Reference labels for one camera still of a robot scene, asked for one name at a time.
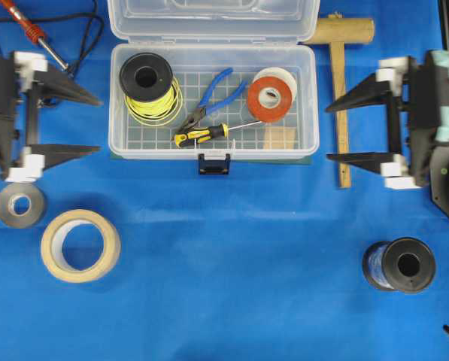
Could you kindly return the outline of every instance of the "yellow wire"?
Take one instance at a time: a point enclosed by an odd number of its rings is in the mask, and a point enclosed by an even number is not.
[[[131,116],[143,126],[165,126],[181,111],[183,97],[177,78],[169,91],[154,102],[138,102],[126,96],[126,107]]]

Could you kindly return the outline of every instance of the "black spool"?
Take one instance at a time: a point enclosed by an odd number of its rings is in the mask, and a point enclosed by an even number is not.
[[[363,256],[366,280],[383,291],[419,293],[432,283],[435,272],[432,251],[415,238],[378,242]]]
[[[172,69],[160,55],[139,53],[126,60],[120,69],[120,86],[138,102],[153,102],[171,89]]]

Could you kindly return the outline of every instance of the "yellow screwdriver handle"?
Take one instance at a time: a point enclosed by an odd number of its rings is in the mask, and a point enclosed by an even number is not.
[[[176,134],[174,136],[174,142],[179,148],[192,147],[195,143],[201,144],[220,137],[227,138],[228,134],[228,126],[226,124],[220,124],[219,126],[191,129],[186,133]]]

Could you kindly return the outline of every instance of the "toolbox lid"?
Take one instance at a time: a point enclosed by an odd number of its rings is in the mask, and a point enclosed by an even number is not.
[[[174,39],[306,41],[320,0],[108,0],[112,32],[129,42]]]

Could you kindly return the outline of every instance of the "red soldering iron handle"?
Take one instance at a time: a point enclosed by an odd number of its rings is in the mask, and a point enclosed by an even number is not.
[[[29,38],[33,44],[38,45],[39,38],[45,39],[47,37],[40,26],[32,24],[29,19],[27,19],[25,15],[20,12],[19,8],[12,0],[0,0],[0,4],[2,4],[2,6],[12,15],[14,20],[22,26],[27,38]]]

